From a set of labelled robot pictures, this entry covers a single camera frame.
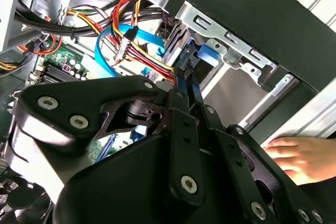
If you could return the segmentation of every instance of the cable tie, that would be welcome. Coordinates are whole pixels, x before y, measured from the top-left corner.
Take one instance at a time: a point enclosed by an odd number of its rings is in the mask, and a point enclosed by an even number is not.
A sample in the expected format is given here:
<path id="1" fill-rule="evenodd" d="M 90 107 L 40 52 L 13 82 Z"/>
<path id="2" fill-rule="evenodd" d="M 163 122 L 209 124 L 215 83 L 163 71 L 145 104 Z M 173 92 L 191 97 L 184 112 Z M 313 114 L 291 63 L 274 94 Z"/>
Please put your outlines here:
<path id="1" fill-rule="evenodd" d="M 75 39 L 75 28 L 72 26 L 71 27 L 71 35 L 70 35 L 70 39 L 74 40 Z"/>

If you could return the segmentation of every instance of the bolt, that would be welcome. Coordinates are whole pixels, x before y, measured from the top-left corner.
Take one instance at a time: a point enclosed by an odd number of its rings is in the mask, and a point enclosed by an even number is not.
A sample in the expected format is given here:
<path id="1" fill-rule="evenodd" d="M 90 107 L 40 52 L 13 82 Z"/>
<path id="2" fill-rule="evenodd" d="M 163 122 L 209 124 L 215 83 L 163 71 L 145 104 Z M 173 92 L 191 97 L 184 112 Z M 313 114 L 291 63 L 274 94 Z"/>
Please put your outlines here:
<path id="1" fill-rule="evenodd" d="M 318 212 L 316 212 L 315 210 L 312 210 L 311 213 L 314 215 L 315 219 L 316 219 L 319 223 L 323 223 L 323 219 L 322 219 L 322 217 L 318 214 Z"/>
<path id="2" fill-rule="evenodd" d="M 253 213 L 260 219 L 266 220 L 266 212 L 258 202 L 252 202 L 251 208 Z"/>
<path id="3" fill-rule="evenodd" d="M 241 128 L 236 127 L 236 131 L 238 132 L 239 135 L 243 135 L 244 132 Z"/>
<path id="4" fill-rule="evenodd" d="M 74 115 L 70 118 L 70 124 L 78 129 L 85 129 L 89 125 L 89 121 L 81 115 Z"/>
<path id="5" fill-rule="evenodd" d="M 149 89 L 153 88 L 153 85 L 151 85 L 149 82 L 145 82 L 145 86 Z"/>
<path id="6" fill-rule="evenodd" d="M 208 111 L 211 113 L 211 114 L 215 114 L 215 110 L 211 107 L 207 107 Z"/>
<path id="7" fill-rule="evenodd" d="M 58 101 L 52 97 L 41 97 L 37 100 L 37 103 L 46 110 L 53 110 L 58 107 Z"/>
<path id="8" fill-rule="evenodd" d="M 190 194 L 195 194 L 197 192 L 197 184 L 196 181 L 189 176 L 183 176 L 181 178 L 181 185 L 184 190 L 186 190 Z"/>
<path id="9" fill-rule="evenodd" d="M 308 216 L 308 214 L 301 208 L 298 209 L 301 217 L 306 221 L 306 222 L 309 222 L 310 221 L 310 218 Z"/>

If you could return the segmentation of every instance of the wire bundle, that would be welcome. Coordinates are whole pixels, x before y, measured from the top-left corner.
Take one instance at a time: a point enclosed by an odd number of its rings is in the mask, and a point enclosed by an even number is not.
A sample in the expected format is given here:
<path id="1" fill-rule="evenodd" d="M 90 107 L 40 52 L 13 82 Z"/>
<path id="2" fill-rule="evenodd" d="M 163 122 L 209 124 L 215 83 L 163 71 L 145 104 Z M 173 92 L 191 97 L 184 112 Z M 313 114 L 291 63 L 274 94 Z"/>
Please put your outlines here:
<path id="1" fill-rule="evenodd" d="M 44 20 L 31 12 L 31 10 L 21 1 L 18 2 L 15 19 L 33 29 L 51 34 L 53 44 L 49 48 L 43 51 L 38 51 L 35 49 L 31 53 L 38 54 L 40 56 L 55 53 L 61 46 L 62 36 L 70 36 L 71 38 L 80 36 L 98 36 L 98 51 L 96 50 L 98 54 L 102 55 L 99 46 L 99 42 L 102 40 L 110 48 L 114 55 L 116 55 L 119 52 L 121 40 L 124 37 L 124 33 L 122 33 L 119 29 L 120 24 L 126 23 L 137 26 L 137 24 L 141 21 L 162 19 L 161 9 L 149 7 L 150 4 L 144 8 L 143 6 L 146 5 L 144 2 L 146 1 L 142 1 L 143 0 L 116 0 L 104 6 L 102 9 L 92 5 L 80 5 L 73 7 L 68 11 L 67 14 L 80 18 L 88 25 L 78 28 L 61 26 L 50 22 L 50 20 Z M 113 11 L 111 12 L 111 15 L 108 15 L 106 11 L 111 8 L 113 8 Z M 92 15 L 100 15 L 102 20 L 96 22 L 89 17 Z M 56 36 L 60 36 L 57 46 Z M 138 44 L 139 42 L 135 43 L 133 40 L 130 41 L 126 51 L 122 55 L 122 59 L 114 58 L 114 63 L 112 66 L 107 64 L 104 57 L 101 57 L 102 64 L 113 76 L 117 76 L 117 73 L 112 69 L 112 67 L 120 64 L 123 60 L 137 61 L 145 64 L 155 72 L 162 75 L 164 78 L 173 80 L 172 68 L 166 66 L 164 63 L 155 59 L 153 56 L 150 56 Z M 28 48 L 23 45 L 20 45 L 18 49 L 22 53 L 28 52 Z M 16 66 L 17 65 L 15 64 L 0 62 L 0 68 L 3 67 L 6 70 L 14 69 Z"/>
<path id="2" fill-rule="evenodd" d="M 139 14 L 140 14 L 140 1 L 141 0 L 120 0 L 114 10 L 111 13 L 111 16 L 109 18 L 109 23 L 112 24 L 111 33 L 107 34 L 106 32 L 103 34 L 103 36 L 98 37 L 98 42 L 96 46 L 96 56 L 99 54 L 101 57 L 97 60 L 98 63 L 100 63 L 112 76 L 117 76 L 117 73 L 107 64 L 105 59 L 103 58 L 101 51 L 99 49 L 99 42 L 100 40 L 103 40 L 104 43 L 112 50 L 114 54 L 116 54 L 120 48 L 121 39 L 123 37 L 123 33 L 119 30 L 119 24 L 120 24 L 120 17 L 122 17 L 125 14 L 125 11 L 132 5 L 134 5 L 132 17 L 130 19 L 130 23 L 137 25 L 139 22 Z M 103 18 L 107 17 L 107 13 L 103 11 L 102 9 L 99 9 L 94 6 L 89 5 L 82 5 L 81 7 L 88 7 L 92 10 L 95 10 L 98 14 L 100 14 Z M 84 22 L 86 22 L 92 30 L 97 35 L 101 35 L 101 33 L 104 31 L 104 28 L 99 24 L 94 22 L 92 19 L 90 19 L 87 15 L 81 13 L 81 10 L 77 10 L 78 7 L 75 9 L 72 9 L 68 12 L 69 15 L 77 16 L 78 18 L 82 19 Z M 154 57 L 147 54 L 142 48 L 140 48 L 135 42 L 131 41 L 131 46 L 124 54 L 124 57 L 122 60 L 115 60 L 114 66 L 117 64 L 120 64 L 123 60 L 135 60 L 140 63 L 145 64 L 155 72 L 161 74 L 164 78 L 173 80 L 172 75 L 172 68 L 169 66 L 166 66 L 162 62 L 158 61 Z"/>
<path id="3" fill-rule="evenodd" d="M 47 48 L 46 50 L 43 50 L 43 51 L 33 51 L 34 54 L 37 54 L 37 55 L 40 55 L 40 56 L 46 56 L 46 55 L 51 55 L 51 54 L 54 54 L 55 52 L 57 52 L 57 50 L 61 47 L 62 45 L 62 37 L 59 38 L 59 43 L 58 45 L 55 47 L 56 45 L 56 36 L 55 35 L 51 35 L 52 37 L 52 45 Z M 28 51 L 28 48 L 23 46 L 23 45 L 19 45 L 17 47 L 22 53 L 25 53 Z"/>
<path id="4" fill-rule="evenodd" d="M 123 14 L 124 10 L 128 5 L 132 5 L 135 2 L 135 16 L 134 16 L 134 24 L 138 23 L 138 15 L 140 10 L 140 1 L 141 0 L 121 0 L 118 5 L 115 7 L 111 14 L 112 26 L 111 26 L 111 35 L 113 37 L 113 41 L 117 44 L 117 47 L 120 46 L 121 38 L 123 37 L 123 33 L 119 30 L 119 17 Z M 139 45 L 137 45 L 134 41 L 130 42 L 130 47 L 127 50 L 126 56 L 129 56 L 133 60 L 141 62 L 154 70 L 155 72 L 162 75 L 164 78 L 168 80 L 173 80 L 172 68 L 150 56 L 147 52 L 145 52 Z"/>

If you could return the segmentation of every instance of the cable connector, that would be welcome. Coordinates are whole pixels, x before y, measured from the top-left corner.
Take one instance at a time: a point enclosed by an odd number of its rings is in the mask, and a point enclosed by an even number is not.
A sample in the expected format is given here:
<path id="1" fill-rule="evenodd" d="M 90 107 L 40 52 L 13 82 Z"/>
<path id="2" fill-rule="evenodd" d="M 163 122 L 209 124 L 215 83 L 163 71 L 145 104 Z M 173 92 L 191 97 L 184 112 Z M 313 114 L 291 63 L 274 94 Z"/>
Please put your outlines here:
<path id="1" fill-rule="evenodd" d="M 134 41 L 135 38 L 137 37 L 138 31 L 139 31 L 138 26 L 134 26 L 134 27 L 128 29 L 123 37 L 128 39 L 129 41 Z"/>
<path id="2" fill-rule="evenodd" d="M 118 60 L 123 59 L 131 41 L 134 41 L 135 38 L 137 37 L 138 31 L 139 31 L 138 26 L 134 26 L 133 28 L 128 29 L 127 32 L 124 34 L 120 42 L 119 51 L 116 55 Z"/>

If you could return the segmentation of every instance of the orange wire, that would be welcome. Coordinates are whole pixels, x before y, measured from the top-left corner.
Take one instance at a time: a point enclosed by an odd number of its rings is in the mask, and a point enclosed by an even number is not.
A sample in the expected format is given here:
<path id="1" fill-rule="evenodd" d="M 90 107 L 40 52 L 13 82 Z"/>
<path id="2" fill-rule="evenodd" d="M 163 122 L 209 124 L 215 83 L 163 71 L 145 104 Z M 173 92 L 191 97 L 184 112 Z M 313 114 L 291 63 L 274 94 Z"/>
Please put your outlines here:
<path id="1" fill-rule="evenodd" d="M 50 50 L 51 48 L 53 48 L 53 47 L 55 46 L 55 44 L 56 44 L 56 37 L 55 37 L 55 35 L 52 34 L 51 37 L 52 37 L 52 43 L 53 43 L 53 45 L 52 45 L 51 47 L 49 47 L 47 50 L 44 50 L 44 51 L 34 51 L 33 53 L 35 53 L 35 54 L 37 54 L 37 55 L 41 55 L 41 56 L 42 56 L 42 55 L 43 55 L 43 56 L 51 55 L 51 54 L 55 53 L 55 52 L 61 47 L 63 37 L 60 36 L 60 37 L 59 37 L 59 43 L 58 43 L 57 47 L 56 47 L 55 49 L 49 51 L 49 50 Z M 22 46 L 22 45 L 20 45 L 20 46 L 18 46 L 18 47 L 19 47 L 19 49 L 21 49 L 21 50 L 23 50 L 23 51 L 27 51 L 27 50 L 28 50 L 25 46 Z"/>

